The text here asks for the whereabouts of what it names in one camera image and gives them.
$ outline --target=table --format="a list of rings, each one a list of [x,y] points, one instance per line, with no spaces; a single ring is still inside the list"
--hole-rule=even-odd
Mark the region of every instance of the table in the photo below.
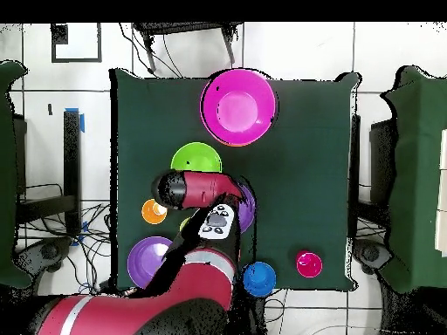
[[[148,236],[173,239],[193,210],[169,210],[164,222],[146,223],[143,203],[152,198],[150,184],[170,166],[175,151],[191,141],[214,147],[223,171],[247,178],[258,201],[258,260],[277,273],[277,288],[352,290],[347,264],[347,171],[351,107],[356,73],[334,81],[269,80],[279,100],[271,129],[246,147],[214,140],[199,113],[207,79],[139,79],[111,70],[112,157],[118,161],[117,249],[112,272],[117,287],[133,286],[127,255]],[[112,172],[112,189],[114,174]],[[111,215],[115,212],[112,204]],[[242,263],[251,260],[253,225],[242,234]],[[314,279],[295,268],[299,250],[317,252],[323,271]]]
[[[400,293],[447,287],[447,257],[435,250],[441,132],[447,129],[447,80],[414,66],[400,70],[385,94],[394,106],[398,140],[395,183],[389,197],[389,248],[394,258],[382,276]]]

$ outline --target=blue cup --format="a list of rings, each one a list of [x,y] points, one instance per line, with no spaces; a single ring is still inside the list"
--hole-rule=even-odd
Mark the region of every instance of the blue cup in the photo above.
[[[275,285],[276,274],[270,264],[255,262],[245,269],[244,287],[253,297],[268,296]]]

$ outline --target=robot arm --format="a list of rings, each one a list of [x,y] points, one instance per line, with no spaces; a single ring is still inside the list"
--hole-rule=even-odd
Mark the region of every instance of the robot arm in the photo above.
[[[168,171],[155,179],[152,192],[155,200],[166,208],[199,209],[169,246],[163,265],[150,284],[134,297],[166,292],[192,250],[214,250],[237,266],[240,245],[237,212],[243,193],[228,175]]]
[[[241,191],[225,174],[176,171],[157,178],[153,191],[167,208],[199,210],[151,283],[129,297],[54,297],[44,316],[34,314],[31,335],[223,334],[237,273]]]

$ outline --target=chair leg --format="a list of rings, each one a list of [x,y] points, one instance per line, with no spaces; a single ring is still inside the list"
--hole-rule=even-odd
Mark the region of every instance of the chair leg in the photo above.
[[[152,56],[152,43],[154,42],[154,36],[151,36],[146,32],[142,32],[142,36],[144,46],[146,47],[146,53],[148,54],[150,69],[155,72],[156,67],[154,63],[154,57]]]
[[[230,57],[230,62],[234,65],[235,59],[233,54],[233,49],[231,48],[231,42],[233,41],[233,31],[231,27],[222,27],[223,41],[225,42],[225,47],[227,48],[228,56]]]

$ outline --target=purple bowl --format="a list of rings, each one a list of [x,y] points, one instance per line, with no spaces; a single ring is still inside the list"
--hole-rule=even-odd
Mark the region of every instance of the purple bowl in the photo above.
[[[239,187],[247,198],[247,203],[240,202],[239,204],[239,224],[241,226],[241,233],[243,233],[250,227],[255,218],[256,203],[253,194],[245,185],[239,184]]]
[[[127,272],[139,288],[145,288],[162,265],[172,242],[166,237],[151,236],[139,241],[127,258]]]

